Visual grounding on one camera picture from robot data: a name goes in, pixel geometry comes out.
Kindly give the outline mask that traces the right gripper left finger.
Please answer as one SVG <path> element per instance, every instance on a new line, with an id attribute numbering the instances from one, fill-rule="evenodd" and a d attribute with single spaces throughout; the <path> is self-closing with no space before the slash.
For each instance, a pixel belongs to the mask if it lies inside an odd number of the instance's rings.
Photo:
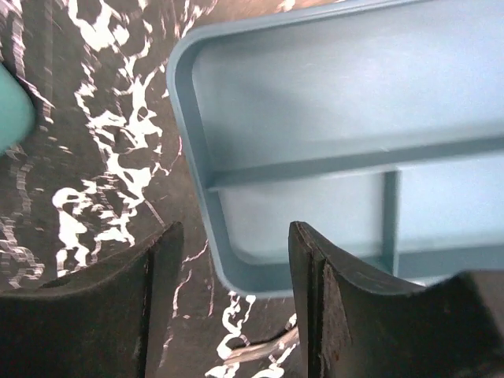
<path id="1" fill-rule="evenodd" d="M 78 272 L 3 291 L 2 376 L 158 376 L 183 243 L 176 222 Z"/>

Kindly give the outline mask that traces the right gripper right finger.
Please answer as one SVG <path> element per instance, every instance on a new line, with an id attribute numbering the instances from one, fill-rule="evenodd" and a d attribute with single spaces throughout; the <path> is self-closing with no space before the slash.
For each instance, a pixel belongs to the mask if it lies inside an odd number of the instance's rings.
<path id="1" fill-rule="evenodd" d="M 502 376 L 501 271 L 460 272 L 423 287 L 300 221 L 290 224 L 288 251 L 306 376 Z"/>

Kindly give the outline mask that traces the teal divided tray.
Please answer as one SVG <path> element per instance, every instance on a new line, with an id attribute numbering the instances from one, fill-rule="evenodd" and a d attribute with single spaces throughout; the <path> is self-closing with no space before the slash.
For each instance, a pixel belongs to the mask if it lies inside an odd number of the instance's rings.
<path id="1" fill-rule="evenodd" d="M 207 25 L 167 87 L 228 289 L 291 294 L 292 221 L 406 280 L 503 266 L 502 2 Z"/>

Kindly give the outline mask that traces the teal medicine kit box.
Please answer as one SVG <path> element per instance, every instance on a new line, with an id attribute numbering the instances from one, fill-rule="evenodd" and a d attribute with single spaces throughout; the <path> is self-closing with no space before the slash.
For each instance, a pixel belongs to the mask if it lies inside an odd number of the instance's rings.
<path id="1" fill-rule="evenodd" d="M 1 64 L 0 147 L 1 155 L 24 140 L 35 125 L 35 107 L 27 91 Z"/>

